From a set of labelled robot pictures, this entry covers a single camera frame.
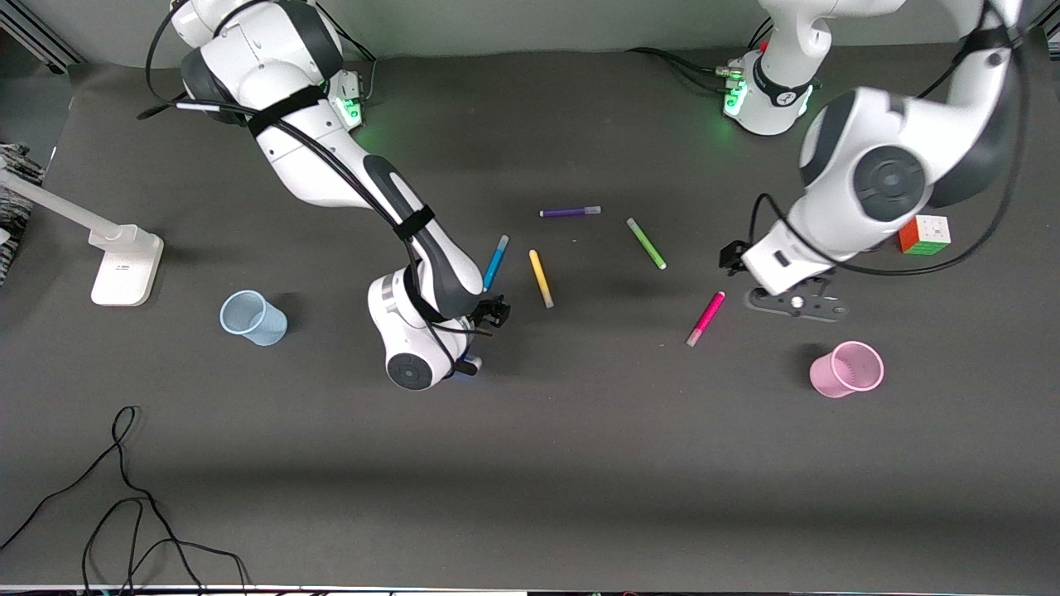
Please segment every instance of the white pole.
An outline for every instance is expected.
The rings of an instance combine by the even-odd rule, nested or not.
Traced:
[[[85,226],[90,231],[105,239],[114,240],[122,234],[122,229],[118,224],[110,220],[105,220],[40,187],[26,182],[19,176],[8,172],[6,166],[7,161],[0,158],[0,187],[6,187],[33,203]]]

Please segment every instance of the black and white fabric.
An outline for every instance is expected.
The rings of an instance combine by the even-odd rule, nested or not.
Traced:
[[[25,145],[0,143],[0,156],[7,162],[6,170],[39,187],[45,178],[45,169],[25,157],[28,153],[30,147]],[[22,240],[32,210],[33,203],[29,199],[0,188],[0,229],[11,234],[6,242],[0,244],[0,285],[7,278],[7,268],[18,251],[18,243]]]

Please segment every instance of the table surface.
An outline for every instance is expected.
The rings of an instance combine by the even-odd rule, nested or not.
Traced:
[[[915,93],[946,46],[838,49],[812,116],[850,86]],[[720,64],[734,51],[692,54]],[[650,56],[392,59],[356,133],[480,265],[512,238],[507,327],[485,370],[426,393],[384,373],[369,284],[403,263],[367,211],[295,200],[245,130],[153,104],[142,73],[75,78],[47,187],[166,243],[153,298],[93,305],[99,252],[38,210],[0,290],[0,533],[108,444],[124,405],[134,480],[177,533],[243,556],[259,584],[1046,594],[1060,585],[1056,309],[1060,118],[1043,62],[1019,195],[967,264],[908,279],[841,274],[835,325],[749,311],[718,250],[755,196],[799,196],[810,118],[756,138]],[[161,81],[176,89],[172,72]],[[952,257],[1000,188],[944,211]],[[543,221],[550,207],[603,214]],[[655,269],[624,225],[666,257]],[[546,311],[527,250],[556,300]],[[893,246],[859,258],[934,262]],[[255,288],[289,316],[271,348],[217,310]],[[710,296],[729,301],[695,349]],[[887,365],[829,400],[810,362],[846,339]],[[126,495],[107,461],[0,555],[0,583],[77,583],[84,544]],[[101,534],[121,582],[132,512]],[[158,536],[152,525],[141,548]],[[229,561],[193,556],[210,583]],[[172,551],[142,580],[188,583]]]

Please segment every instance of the marker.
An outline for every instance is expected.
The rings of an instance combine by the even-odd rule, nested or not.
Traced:
[[[598,215],[603,212],[602,207],[577,207],[575,209],[545,209],[541,212],[542,217],[578,217],[580,215]]]
[[[625,224],[630,226],[630,229],[633,230],[633,233],[637,235],[637,240],[640,241],[640,245],[643,246],[644,250],[648,251],[648,256],[652,258],[652,261],[655,261],[655,266],[657,266],[660,269],[665,269],[666,261],[662,260],[662,256],[659,255],[659,251],[655,250],[655,247],[652,245],[652,241],[648,240],[648,236],[644,235],[644,231],[640,229],[640,226],[638,226],[637,223],[633,221],[633,217],[626,220]]]
[[[545,300],[545,308],[551,309],[555,305],[552,302],[552,293],[548,290],[548,280],[545,279],[545,269],[541,267],[541,258],[536,250],[530,251],[530,264],[533,265],[533,275],[537,277],[537,287],[541,288],[541,297]]]
[[[703,316],[700,317],[700,322],[695,323],[695,329],[692,330],[692,333],[688,336],[688,340],[685,341],[685,344],[688,344],[689,348],[695,347],[695,343],[700,340],[700,336],[703,335],[703,332],[710,326],[710,321],[714,319],[714,315],[718,314],[718,310],[722,308],[722,302],[724,301],[724,292],[714,294],[713,299],[711,299],[710,303],[707,304],[707,310],[703,311]]]
[[[493,253],[490,266],[485,269],[485,279],[482,281],[483,292],[489,292],[490,286],[493,285],[493,278],[497,277],[497,269],[500,268],[500,262],[505,260],[505,250],[508,250],[507,235],[500,236],[497,250]]]

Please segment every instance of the blue plastic cup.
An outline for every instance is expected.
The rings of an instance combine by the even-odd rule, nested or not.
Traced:
[[[287,332],[287,316],[253,290],[236,292],[220,306],[220,327],[259,346],[271,346]]]

